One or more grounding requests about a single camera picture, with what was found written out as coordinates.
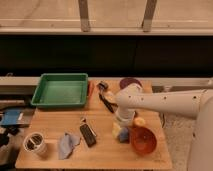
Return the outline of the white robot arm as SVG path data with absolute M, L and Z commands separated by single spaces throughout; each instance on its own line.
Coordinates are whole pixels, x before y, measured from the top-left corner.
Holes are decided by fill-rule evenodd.
M 119 86 L 115 102 L 120 125 L 130 125 L 139 108 L 195 117 L 187 171 L 213 171 L 213 89 L 145 93 L 134 78 L 123 78 Z

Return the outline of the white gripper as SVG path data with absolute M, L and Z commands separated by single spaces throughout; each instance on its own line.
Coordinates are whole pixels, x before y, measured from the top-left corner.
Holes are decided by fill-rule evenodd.
M 113 123 L 112 135 L 115 139 L 118 138 L 121 127 L 120 126 L 131 126 L 133 124 L 133 119 L 135 116 L 135 111 L 131 109 L 121 109 L 118 108 L 115 113 L 116 122 Z

